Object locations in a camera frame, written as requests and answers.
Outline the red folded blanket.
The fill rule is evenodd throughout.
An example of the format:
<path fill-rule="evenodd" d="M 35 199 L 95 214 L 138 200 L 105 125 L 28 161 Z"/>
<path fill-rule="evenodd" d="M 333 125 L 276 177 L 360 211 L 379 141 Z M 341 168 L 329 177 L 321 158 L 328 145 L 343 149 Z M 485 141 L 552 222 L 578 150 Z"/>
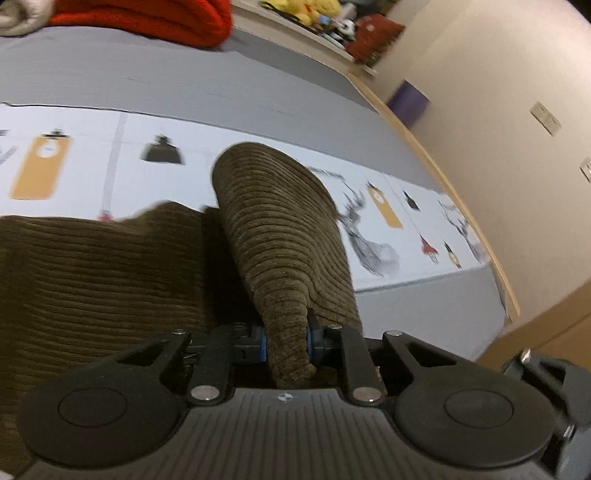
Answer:
<path fill-rule="evenodd" d="M 230 3 L 216 0 L 56 1 L 51 26 L 112 28 L 193 48 L 211 49 L 230 36 Z"/>

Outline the panda plush toy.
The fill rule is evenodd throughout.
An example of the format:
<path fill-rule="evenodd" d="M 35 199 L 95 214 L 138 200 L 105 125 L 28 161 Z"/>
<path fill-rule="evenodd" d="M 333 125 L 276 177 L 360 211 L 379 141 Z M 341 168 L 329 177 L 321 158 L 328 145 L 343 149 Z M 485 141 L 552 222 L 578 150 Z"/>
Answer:
<path fill-rule="evenodd" d="M 356 23 L 351 19 L 339 20 L 335 23 L 335 33 L 348 41 L 356 38 Z"/>

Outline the printed white bed sheet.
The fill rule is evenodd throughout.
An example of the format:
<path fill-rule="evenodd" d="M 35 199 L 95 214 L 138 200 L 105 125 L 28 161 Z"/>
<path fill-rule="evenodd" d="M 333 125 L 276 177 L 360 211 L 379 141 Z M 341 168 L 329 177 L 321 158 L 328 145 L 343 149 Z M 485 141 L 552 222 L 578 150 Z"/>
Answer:
<path fill-rule="evenodd" d="M 489 255 L 446 194 L 314 150 L 193 121 L 57 106 L 1 108 L 5 214 L 123 219 L 161 201 L 221 213 L 335 209 L 356 291 L 479 270 Z"/>

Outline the cream folded blanket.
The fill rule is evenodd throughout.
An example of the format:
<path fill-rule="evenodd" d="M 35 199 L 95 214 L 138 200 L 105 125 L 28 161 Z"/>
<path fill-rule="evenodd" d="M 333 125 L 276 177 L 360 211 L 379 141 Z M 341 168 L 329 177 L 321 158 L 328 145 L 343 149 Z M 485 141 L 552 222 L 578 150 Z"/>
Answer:
<path fill-rule="evenodd" d="M 43 28 L 54 11 L 53 0 L 4 0 L 0 6 L 0 36 L 18 37 Z"/>

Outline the yellow bear plush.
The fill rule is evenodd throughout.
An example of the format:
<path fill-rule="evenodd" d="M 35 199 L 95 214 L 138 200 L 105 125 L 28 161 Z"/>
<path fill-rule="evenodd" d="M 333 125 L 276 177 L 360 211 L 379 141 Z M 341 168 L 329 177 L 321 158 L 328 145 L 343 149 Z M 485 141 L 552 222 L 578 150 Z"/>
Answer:
<path fill-rule="evenodd" d="M 312 26 L 324 15 L 330 19 L 341 13 L 338 0 L 270 0 L 259 1 L 259 5 L 267 10 L 287 17 L 304 26 Z"/>

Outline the purple rolled mat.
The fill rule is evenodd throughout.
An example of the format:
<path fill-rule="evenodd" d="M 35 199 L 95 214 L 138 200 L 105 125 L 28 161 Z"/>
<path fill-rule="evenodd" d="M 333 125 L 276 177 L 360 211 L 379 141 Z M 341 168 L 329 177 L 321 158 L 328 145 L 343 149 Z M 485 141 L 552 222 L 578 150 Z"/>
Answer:
<path fill-rule="evenodd" d="M 404 80 L 387 102 L 387 106 L 408 129 L 411 129 L 430 103 L 430 99 L 420 89 Z"/>

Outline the wall light switch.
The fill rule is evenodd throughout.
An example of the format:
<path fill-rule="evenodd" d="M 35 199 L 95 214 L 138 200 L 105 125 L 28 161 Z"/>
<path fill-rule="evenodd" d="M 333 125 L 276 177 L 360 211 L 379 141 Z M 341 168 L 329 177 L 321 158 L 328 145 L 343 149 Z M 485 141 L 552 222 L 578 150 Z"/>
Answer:
<path fill-rule="evenodd" d="M 530 113 L 551 136 L 556 136 L 560 131 L 561 123 L 541 102 L 536 102 Z"/>

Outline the grey bed mattress cover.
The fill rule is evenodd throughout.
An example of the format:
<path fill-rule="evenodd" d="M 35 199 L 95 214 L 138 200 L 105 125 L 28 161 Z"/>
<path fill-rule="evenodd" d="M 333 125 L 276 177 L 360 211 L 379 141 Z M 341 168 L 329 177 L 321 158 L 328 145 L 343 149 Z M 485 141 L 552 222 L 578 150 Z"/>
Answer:
<path fill-rule="evenodd" d="M 3 215 L 122 219 L 164 200 L 215 204 L 211 167 L 239 142 L 310 166 L 345 206 L 377 187 L 361 230 L 389 277 L 353 260 L 370 337 L 399 329 L 470 360 L 500 333 L 502 294 L 465 220 L 341 73 L 245 32 L 197 50 L 117 30 L 53 27 L 1 42 Z"/>

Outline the olive corduroy pants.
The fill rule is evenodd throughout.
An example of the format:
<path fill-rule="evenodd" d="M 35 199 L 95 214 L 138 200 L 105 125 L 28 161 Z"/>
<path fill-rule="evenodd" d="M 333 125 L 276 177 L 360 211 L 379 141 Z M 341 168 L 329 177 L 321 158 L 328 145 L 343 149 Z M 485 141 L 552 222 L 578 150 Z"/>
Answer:
<path fill-rule="evenodd" d="M 24 396 L 50 378 L 182 328 L 262 324 L 280 387 L 307 386 L 308 308 L 324 325 L 360 329 L 335 209 L 283 201 L 197 211 L 167 201 L 124 220 L 5 216 L 1 220 L 1 468 L 29 460 L 17 432 Z"/>

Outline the wooden bed frame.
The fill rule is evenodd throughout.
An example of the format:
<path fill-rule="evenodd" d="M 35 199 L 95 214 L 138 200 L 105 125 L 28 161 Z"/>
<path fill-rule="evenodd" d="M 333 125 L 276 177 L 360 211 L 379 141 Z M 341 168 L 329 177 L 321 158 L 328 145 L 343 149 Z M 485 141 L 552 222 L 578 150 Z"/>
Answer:
<path fill-rule="evenodd" d="M 453 186 L 449 178 L 439 167 L 437 162 L 431 157 L 424 146 L 417 140 L 413 133 L 403 124 L 403 122 L 388 108 L 384 101 L 372 90 L 368 85 L 356 76 L 354 73 L 346 72 L 346 78 L 349 83 L 358 90 L 360 95 L 372 105 L 372 107 L 380 114 L 380 116 L 397 132 L 403 139 L 406 145 L 413 151 L 415 156 L 423 164 L 423 167 L 431 174 L 431 176 L 440 184 L 446 191 L 448 196 L 454 201 L 462 214 L 472 226 L 474 232 L 479 237 L 481 244 L 487 251 L 488 256 L 492 262 L 496 279 L 501 285 L 499 290 L 502 292 L 502 299 L 505 303 L 507 312 L 506 323 L 514 323 L 521 315 L 521 307 L 514 293 L 514 290 L 509 282 L 508 276 L 495 254 L 489 240 L 486 238 L 483 230 L 476 221 L 474 215 L 469 210 L 468 206 L 460 197 L 458 191 Z"/>

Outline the dark red cushion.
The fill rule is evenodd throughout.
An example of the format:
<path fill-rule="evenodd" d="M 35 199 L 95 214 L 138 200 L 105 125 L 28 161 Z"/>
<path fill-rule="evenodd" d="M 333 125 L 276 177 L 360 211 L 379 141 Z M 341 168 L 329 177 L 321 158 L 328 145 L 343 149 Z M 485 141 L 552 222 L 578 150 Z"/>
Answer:
<path fill-rule="evenodd" d="M 375 53 L 383 53 L 406 27 L 382 14 L 363 16 L 356 21 L 355 39 L 346 44 L 346 53 L 358 64 L 367 64 Z"/>

